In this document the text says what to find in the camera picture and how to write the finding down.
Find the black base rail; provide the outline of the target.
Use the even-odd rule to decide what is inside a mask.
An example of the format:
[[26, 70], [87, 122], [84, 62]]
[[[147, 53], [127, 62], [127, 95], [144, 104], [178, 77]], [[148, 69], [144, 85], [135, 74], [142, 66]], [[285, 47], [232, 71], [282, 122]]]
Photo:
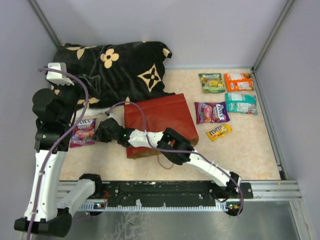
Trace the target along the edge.
[[216, 200], [238, 203], [240, 194], [219, 187], [211, 180], [192, 181], [104, 181], [100, 192], [89, 200], [106, 201], [108, 207], [214, 207]]

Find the red brown paper bag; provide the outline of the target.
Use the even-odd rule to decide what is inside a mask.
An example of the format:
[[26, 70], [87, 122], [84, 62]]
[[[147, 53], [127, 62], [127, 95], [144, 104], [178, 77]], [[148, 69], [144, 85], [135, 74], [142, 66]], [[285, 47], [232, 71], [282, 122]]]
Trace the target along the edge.
[[124, 127], [148, 132], [175, 130], [194, 147], [199, 135], [184, 94], [140, 101], [124, 106]]

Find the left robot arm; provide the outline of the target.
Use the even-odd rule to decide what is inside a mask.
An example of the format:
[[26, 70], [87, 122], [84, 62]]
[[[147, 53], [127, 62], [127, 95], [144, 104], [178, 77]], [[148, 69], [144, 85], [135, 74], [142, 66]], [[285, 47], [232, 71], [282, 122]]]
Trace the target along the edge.
[[61, 84], [59, 93], [42, 88], [32, 98], [32, 111], [37, 116], [35, 175], [24, 216], [14, 222], [14, 229], [26, 232], [27, 239], [31, 235], [65, 237], [80, 206], [89, 197], [97, 199], [104, 192], [100, 175], [84, 173], [62, 200], [57, 199], [62, 166], [78, 124], [72, 118], [81, 97], [88, 105], [91, 87], [85, 79], [69, 73], [66, 76], [70, 82]]

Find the green yellow snack packet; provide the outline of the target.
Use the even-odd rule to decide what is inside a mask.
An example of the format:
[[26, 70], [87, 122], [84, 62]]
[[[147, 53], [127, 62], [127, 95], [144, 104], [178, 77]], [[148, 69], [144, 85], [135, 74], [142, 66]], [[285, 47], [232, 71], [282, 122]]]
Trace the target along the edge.
[[199, 73], [202, 91], [206, 94], [219, 94], [226, 91], [221, 73]]

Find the yellow m&m's packet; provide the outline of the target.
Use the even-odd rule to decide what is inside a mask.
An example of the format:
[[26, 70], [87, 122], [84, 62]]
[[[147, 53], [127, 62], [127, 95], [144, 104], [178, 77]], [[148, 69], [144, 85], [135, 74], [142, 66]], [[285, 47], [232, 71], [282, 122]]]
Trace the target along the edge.
[[213, 130], [207, 131], [206, 135], [208, 136], [208, 138], [214, 142], [219, 138], [224, 137], [225, 135], [229, 134], [232, 132], [232, 127], [226, 123], [216, 127]]

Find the purple snack packet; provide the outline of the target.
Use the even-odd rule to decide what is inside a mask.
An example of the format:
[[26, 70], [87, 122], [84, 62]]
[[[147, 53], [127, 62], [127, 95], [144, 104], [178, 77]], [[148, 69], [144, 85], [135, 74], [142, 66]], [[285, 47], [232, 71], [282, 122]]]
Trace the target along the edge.
[[76, 148], [93, 145], [96, 131], [96, 118], [82, 119], [72, 130], [69, 147]]
[[197, 124], [226, 123], [230, 121], [226, 102], [195, 102]]

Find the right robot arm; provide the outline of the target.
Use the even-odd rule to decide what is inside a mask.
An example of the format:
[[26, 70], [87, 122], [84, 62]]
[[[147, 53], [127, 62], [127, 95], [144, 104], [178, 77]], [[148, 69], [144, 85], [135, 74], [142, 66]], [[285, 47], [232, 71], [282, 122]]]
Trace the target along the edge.
[[188, 139], [170, 127], [160, 132], [124, 128], [111, 117], [99, 124], [93, 139], [102, 143], [116, 141], [127, 149], [149, 148], [159, 151], [175, 165], [188, 164], [208, 175], [218, 187], [223, 188], [225, 199], [235, 197], [244, 199], [241, 190], [242, 178], [237, 173], [208, 160], [191, 145]]

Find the orange snack packet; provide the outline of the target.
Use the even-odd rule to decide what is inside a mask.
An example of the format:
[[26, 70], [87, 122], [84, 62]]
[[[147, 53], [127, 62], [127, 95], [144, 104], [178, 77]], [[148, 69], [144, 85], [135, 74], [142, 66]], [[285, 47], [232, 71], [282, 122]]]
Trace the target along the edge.
[[225, 73], [224, 79], [228, 92], [254, 90], [254, 82], [251, 73]]

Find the black floral pillow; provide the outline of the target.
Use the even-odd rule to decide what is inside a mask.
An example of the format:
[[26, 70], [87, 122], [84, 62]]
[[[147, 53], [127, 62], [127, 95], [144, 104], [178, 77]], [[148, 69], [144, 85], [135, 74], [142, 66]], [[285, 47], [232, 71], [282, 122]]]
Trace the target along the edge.
[[141, 102], [169, 95], [164, 91], [164, 61], [172, 51], [160, 41], [58, 47], [53, 61], [65, 63], [72, 75], [100, 76], [101, 93], [89, 108], [103, 109], [122, 102]]

